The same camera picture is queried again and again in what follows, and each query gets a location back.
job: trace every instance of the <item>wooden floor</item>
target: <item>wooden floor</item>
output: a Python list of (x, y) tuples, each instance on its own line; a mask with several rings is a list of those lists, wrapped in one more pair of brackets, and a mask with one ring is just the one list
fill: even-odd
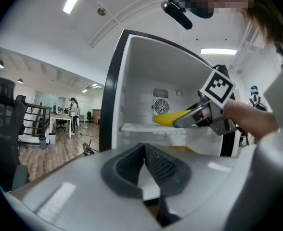
[(35, 180), (42, 175), (52, 171), (60, 165), (68, 162), (79, 154), (83, 153), (83, 143), (89, 144), (94, 150), (99, 150), (99, 126), (95, 123), (80, 123), (76, 128), (75, 135), (69, 138), (69, 132), (59, 129), (56, 133), (56, 144), (49, 145), (47, 149), (40, 149), (38, 145), (20, 146), (20, 162), (26, 165), (29, 172), (29, 180)]

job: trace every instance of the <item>office chair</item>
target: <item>office chair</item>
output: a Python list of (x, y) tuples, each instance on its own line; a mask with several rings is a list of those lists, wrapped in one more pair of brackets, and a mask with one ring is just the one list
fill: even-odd
[(0, 78), (0, 186), (5, 191), (28, 183), (27, 167), (18, 157), (18, 135), (25, 107), (13, 99), (15, 83)]
[[(25, 108), (24, 116), (25, 116), (25, 113), (28, 109), (28, 104), (26, 103), (26, 96), (17, 95), (15, 100), (20, 101), (24, 105), (24, 108)], [(23, 135), (24, 131), (25, 131), (25, 126), (24, 126), (24, 123), (22, 122), (19, 134)]]
[(66, 124), (66, 121), (57, 119), (56, 124), (60, 125), (60, 127), (57, 127), (56, 130), (58, 130), (58, 129), (66, 130), (66, 127), (63, 126), (64, 124)]
[(91, 112), (90, 111), (87, 112), (87, 119), (89, 120), (89, 122), (92, 121), (92, 116), (91, 116)]

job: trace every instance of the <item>white table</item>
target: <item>white table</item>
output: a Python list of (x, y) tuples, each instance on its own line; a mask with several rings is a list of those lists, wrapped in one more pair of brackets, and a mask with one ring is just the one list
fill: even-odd
[(70, 117), (68, 115), (53, 115), (53, 114), (51, 114), (51, 116), (50, 116), (50, 133), (52, 133), (52, 127), (51, 127), (52, 119), (69, 120), (70, 121), (69, 138), (71, 138), (72, 117)]

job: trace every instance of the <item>trash can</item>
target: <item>trash can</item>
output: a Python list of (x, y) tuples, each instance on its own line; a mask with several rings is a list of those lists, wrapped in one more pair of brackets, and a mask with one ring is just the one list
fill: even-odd
[(50, 144), (56, 144), (56, 134), (49, 133), (49, 137), (50, 137)]
[(46, 139), (45, 136), (39, 137), (39, 145), (41, 149), (46, 149)]

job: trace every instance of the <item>refrigerator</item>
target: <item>refrigerator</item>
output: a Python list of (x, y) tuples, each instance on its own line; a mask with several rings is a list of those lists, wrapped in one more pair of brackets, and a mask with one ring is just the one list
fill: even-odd
[[(198, 154), (236, 156), (238, 131), (218, 136), (209, 127), (170, 128), (153, 123), (155, 115), (183, 111), (197, 102), (197, 92), (213, 68), (176, 43), (124, 30), (104, 88), (100, 151), (146, 142), (185, 147)], [(217, 70), (228, 76), (225, 66)]]

